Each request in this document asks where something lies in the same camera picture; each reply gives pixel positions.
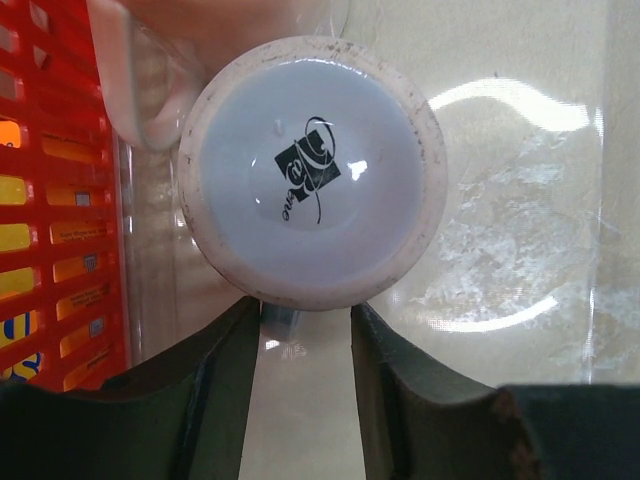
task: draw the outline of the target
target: red basket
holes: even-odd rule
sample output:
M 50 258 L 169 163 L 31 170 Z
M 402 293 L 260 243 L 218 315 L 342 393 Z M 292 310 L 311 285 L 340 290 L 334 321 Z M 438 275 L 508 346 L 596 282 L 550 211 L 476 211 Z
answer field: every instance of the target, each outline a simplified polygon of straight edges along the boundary
M 127 367 L 127 341 L 114 142 L 86 5 L 0 0 L 0 30 L 0 374 L 97 388 Z

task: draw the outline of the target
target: mug handle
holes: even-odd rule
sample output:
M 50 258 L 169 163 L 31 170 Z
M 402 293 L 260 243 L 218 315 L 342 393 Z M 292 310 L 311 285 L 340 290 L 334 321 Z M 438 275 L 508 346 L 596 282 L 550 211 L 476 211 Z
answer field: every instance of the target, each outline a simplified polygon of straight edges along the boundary
M 87 0 L 87 8 L 102 96 L 114 129 L 134 147 L 156 152 L 170 148 L 202 91 L 202 79 L 170 59 L 173 81 L 167 100 L 155 118 L 143 121 L 133 58 L 134 20 L 116 0 Z

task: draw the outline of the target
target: black logo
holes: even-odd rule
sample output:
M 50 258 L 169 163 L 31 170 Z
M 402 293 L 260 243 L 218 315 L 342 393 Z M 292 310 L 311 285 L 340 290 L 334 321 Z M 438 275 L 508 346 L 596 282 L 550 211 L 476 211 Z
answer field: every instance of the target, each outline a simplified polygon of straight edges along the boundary
M 282 218 L 291 219 L 293 202 L 303 202 L 312 194 L 318 203 L 318 225 L 322 221 L 322 204 L 318 191 L 340 176 L 340 169 L 334 162 L 336 139 L 330 123 L 320 117 L 309 119 L 305 126 L 304 138 L 294 141 L 293 145 L 276 157 L 276 163 L 282 175 L 293 188 L 287 192 Z

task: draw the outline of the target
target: mug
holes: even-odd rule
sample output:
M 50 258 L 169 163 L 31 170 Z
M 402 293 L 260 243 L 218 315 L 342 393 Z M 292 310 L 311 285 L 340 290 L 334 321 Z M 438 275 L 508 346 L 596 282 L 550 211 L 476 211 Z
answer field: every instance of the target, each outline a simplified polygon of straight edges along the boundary
M 145 25 L 134 21 L 124 5 Z M 348 6 L 348 0 L 87 0 L 109 119 L 130 145 L 165 150 L 180 138 L 207 81 L 229 61 L 276 38 L 339 36 Z M 133 37 L 138 27 L 170 59 L 167 100 L 147 121 L 139 112 L 134 71 Z
M 291 37 L 204 89 L 178 187 L 194 240 L 228 281 L 267 304 L 334 310 L 386 290 L 424 253 L 446 155 L 427 100 L 394 67 L 344 40 Z

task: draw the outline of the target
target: cup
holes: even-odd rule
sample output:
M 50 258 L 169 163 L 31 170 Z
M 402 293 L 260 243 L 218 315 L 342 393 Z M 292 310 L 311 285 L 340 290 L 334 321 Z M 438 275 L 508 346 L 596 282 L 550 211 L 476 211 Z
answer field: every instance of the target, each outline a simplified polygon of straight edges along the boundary
M 340 35 L 348 5 L 348 0 L 87 0 L 109 119 L 129 144 L 165 150 L 180 138 L 207 81 L 229 61 L 276 38 Z M 170 59 L 171 88 L 164 107 L 150 120 L 143 120 L 138 108 L 133 55 L 137 27 Z
M 424 253 L 446 155 L 407 77 L 364 47 L 293 37 L 204 89 L 178 185 L 196 243 L 227 280 L 272 305 L 333 310 L 389 288 Z

